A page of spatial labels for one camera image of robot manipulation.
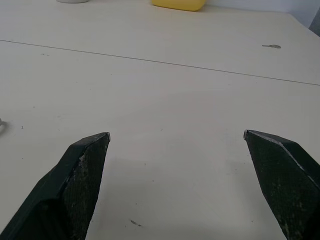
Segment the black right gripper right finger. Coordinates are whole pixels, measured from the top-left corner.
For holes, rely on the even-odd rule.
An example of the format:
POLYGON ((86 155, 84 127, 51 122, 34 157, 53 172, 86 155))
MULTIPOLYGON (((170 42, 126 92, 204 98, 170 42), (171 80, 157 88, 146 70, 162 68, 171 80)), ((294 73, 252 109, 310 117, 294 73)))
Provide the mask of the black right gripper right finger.
POLYGON ((320 238, 320 165, 296 142, 246 130, 264 198, 288 240, 320 238))

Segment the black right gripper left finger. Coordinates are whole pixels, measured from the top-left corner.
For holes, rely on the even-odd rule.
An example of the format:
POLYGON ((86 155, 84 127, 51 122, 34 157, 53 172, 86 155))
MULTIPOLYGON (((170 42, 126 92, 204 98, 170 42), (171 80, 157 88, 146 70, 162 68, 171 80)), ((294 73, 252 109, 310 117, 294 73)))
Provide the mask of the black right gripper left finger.
POLYGON ((2 240, 84 240, 99 197, 110 133, 71 144, 34 186, 2 240))

